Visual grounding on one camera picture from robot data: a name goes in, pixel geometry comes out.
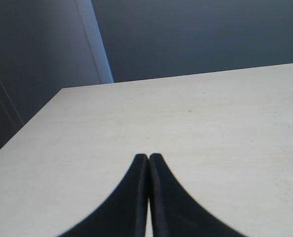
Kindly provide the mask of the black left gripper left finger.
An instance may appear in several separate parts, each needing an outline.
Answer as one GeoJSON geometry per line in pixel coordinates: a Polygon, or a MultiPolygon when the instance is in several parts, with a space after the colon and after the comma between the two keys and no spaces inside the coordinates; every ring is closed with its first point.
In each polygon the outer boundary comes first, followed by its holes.
{"type": "Polygon", "coordinates": [[[149,161],[135,155],[128,171],[90,215],[63,237],[144,237],[148,212],[149,161]]]}

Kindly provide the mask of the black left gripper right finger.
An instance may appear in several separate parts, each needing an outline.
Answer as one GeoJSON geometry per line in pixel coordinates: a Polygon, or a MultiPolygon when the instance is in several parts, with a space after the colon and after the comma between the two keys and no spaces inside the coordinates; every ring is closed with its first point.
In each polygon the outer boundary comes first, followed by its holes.
{"type": "Polygon", "coordinates": [[[177,181],[161,154],[149,157],[150,208],[155,237],[241,237],[199,205],[177,181]]]}

